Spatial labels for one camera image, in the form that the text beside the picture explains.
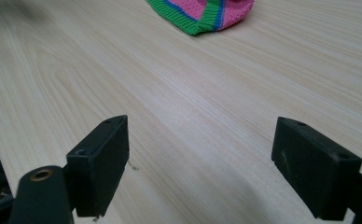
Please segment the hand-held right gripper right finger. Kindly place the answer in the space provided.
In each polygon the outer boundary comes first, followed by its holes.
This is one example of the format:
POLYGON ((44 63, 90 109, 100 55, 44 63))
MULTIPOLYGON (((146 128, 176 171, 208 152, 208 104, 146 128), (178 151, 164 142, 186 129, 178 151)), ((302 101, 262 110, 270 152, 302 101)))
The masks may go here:
POLYGON ((361 158, 309 125, 280 117, 271 160, 314 217, 344 219, 361 158))

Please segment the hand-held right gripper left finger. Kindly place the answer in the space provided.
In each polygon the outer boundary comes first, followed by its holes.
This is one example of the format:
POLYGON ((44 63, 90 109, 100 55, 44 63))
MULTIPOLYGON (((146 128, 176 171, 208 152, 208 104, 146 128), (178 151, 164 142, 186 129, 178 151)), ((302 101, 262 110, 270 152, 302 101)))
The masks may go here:
POLYGON ((103 217, 130 156, 128 117, 106 119, 67 155, 65 178, 79 217, 103 217))

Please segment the striped knit pet sweater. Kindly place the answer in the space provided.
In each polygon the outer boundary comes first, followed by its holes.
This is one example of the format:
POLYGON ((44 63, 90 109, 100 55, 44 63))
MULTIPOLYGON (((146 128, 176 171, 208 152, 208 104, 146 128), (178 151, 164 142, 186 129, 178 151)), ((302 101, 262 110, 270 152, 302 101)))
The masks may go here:
POLYGON ((147 0, 152 9, 188 35, 217 32, 243 20, 255 0, 147 0))

